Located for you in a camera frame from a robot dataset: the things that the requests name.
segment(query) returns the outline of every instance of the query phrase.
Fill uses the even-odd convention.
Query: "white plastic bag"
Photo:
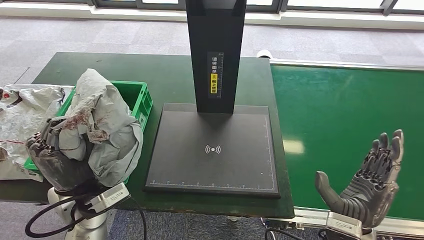
[[[0,180],[43,178],[24,169],[25,141],[53,117],[72,86],[45,84],[0,87]]]

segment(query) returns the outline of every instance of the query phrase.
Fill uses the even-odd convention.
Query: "cable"
[[[264,219],[262,217],[260,218],[260,221],[262,222],[262,225],[265,226],[265,228],[268,228],[267,225],[265,224]],[[272,235],[272,239],[273,240],[276,240],[276,235],[274,234],[273,231],[271,232],[271,235]]]
[[[77,204],[74,204],[70,209],[70,218],[75,221],[75,212],[77,211]]]
[[[145,214],[142,211],[142,208],[140,207],[139,203],[136,201],[134,197],[131,197],[132,201],[137,205],[138,212],[141,215],[141,219],[143,221],[143,240],[147,240],[147,225],[146,225],[146,217]]]
[[[77,225],[77,224],[79,224],[80,222],[82,222],[83,220],[84,220],[84,217],[81,217],[80,219],[78,219],[78,220],[76,220],[76,221],[74,221],[74,222],[72,222],[71,224],[69,224],[69,225],[66,225],[66,226],[64,226],[64,227],[62,227],[62,228],[60,228],[60,229],[57,229],[57,230],[54,230],[54,231],[49,231],[49,232],[45,232],[45,233],[35,233],[35,232],[32,232],[31,231],[31,226],[33,225],[33,223],[39,218],[39,217],[41,217],[43,214],[45,214],[45,213],[47,213],[48,211],[50,211],[50,210],[52,210],[52,209],[54,209],[54,208],[56,208],[57,206],[60,206],[60,205],[62,205],[62,204],[66,204],[66,203],[69,203],[69,202],[72,202],[72,201],[75,201],[75,200],[79,200],[79,199],[83,199],[83,198],[86,198],[87,197],[87,195],[80,195],[80,196],[73,196],[73,197],[70,197],[70,198],[67,198],[67,199],[64,199],[64,200],[62,200],[62,201],[58,201],[58,202],[56,202],[56,203],[54,203],[54,204],[52,204],[52,205],[50,205],[50,206],[48,206],[48,207],[46,207],[46,208],[44,208],[43,210],[41,210],[39,213],[37,213],[37,214],[35,214],[29,221],[28,221],[28,223],[26,224],[26,226],[25,226],[25,233],[26,233],[26,235],[28,236],[28,237],[31,237],[31,238],[35,238],[35,239],[38,239],[38,238],[46,238],[46,237],[50,237],[50,236],[53,236],[53,235],[56,235],[56,234],[59,234],[59,233],[61,233],[61,232],[63,232],[63,231],[66,231],[66,230],[68,230],[68,229],[70,229],[70,228],[73,228],[75,225]]]
[[[303,238],[298,237],[296,235],[293,235],[293,234],[291,234],[289,232],[286,232],[286,231],[283,231],[283,230],[280,230],[280,229],[275,229],[275,228],[268,228],[265,231],[265,240],[268,240],[268,232],[271,232],[271,233],[272,232],[276,232],[276,233],[284,234],[284,235],[289,236],[289,237],[291,237],[293,239],[296,239],[296,240],[304,240]]]

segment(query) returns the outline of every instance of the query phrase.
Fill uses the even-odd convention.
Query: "green plastic crate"
[[[110,81],[119,91],[123,100],[128,105],[129,109],[132,110],[131,116],[138,119],[141,125],[141,130],[144,132],[149,119],[150,111],[152,110],[152,97],[150,96],[147,83],[140,81]],[[56,116],[64,116],[71,105],[72,98],[75,94],[75,88],[70,92],[69,97],[63,103],[62,107],[57,111]],[[29,157],[24,168],[35,171],[41,174],[37,166],[33,163],[33,160]]]

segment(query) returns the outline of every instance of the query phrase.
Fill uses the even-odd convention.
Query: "plastic bag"
[[[0,180],[43,178],[24,168],[25,141],[53,117],[72,86],[45,84],[0,87]]]
[[[87,69],[76,83],[75,96],[59,134],[59,149],[70,159],[82,161],[88,142],[94,144],[88,164],[106,187],[123,182],[139,161],[143,131],[118,89],[94,69]]]

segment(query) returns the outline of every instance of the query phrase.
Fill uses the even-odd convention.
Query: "black pole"
[[[232,114],[246,0],[186,0],[199,113]]]

